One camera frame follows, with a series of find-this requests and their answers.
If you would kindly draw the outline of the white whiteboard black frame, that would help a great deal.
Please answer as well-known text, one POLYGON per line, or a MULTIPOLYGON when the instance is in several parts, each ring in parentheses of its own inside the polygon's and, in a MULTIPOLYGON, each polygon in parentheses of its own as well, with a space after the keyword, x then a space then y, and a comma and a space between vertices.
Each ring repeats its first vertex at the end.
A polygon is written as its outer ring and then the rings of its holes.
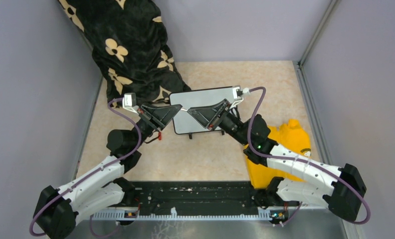
MULTIPOLYGON (((169 95, 171 105, 182 105, 184 109, 210 106, 224 99, 233 102, 234 95, 232 86, 171 93, 169 95)), ((185 111, 179 111, 175 115, 173 118, 173 126, 175 134, 178 135, 208 132, 208 129, 203 128, 185 111)))

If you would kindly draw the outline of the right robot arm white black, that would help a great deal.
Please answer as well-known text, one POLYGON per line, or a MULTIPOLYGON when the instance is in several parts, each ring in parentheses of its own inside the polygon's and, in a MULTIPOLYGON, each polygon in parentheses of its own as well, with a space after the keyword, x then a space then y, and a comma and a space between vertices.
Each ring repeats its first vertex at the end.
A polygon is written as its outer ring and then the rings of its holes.
POLYGON ((187 113, 207 129, 221 128, 245 146, 244 154, 255 164, 289 173, 301 181, 282 179, 267 191, 272 205, 283 201, 300 201, 327 208, 334 215, 353 224, 369 221, 371 210, 364 195, 367 187, 358 168, 343 167, 313 161, 291 151, 269 138, 270 129, 264 119, 253 111, 251 118, 242 122, 229 111, 226 99, 205 107, 192 107, 187 113))

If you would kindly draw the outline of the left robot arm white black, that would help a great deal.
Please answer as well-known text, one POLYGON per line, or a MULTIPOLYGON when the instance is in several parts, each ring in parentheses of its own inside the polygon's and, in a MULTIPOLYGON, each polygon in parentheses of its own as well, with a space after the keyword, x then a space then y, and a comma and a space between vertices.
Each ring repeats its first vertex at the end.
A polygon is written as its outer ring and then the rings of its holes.
POLYGON ((95 213, 112 205, 130 206, 136 199, 133 185, 123 178, 141 157, 139 147, 155 132, 161 132, 181 110, 182 105, 123 105, 140 119, 115 114, 132 123, 132 129, 114 129, 107 137, 110 154, 82 176, 57 188, 47 186, 39 196, 29 232, 34 237, 47 235, 65 239, 75 227, 95 213))

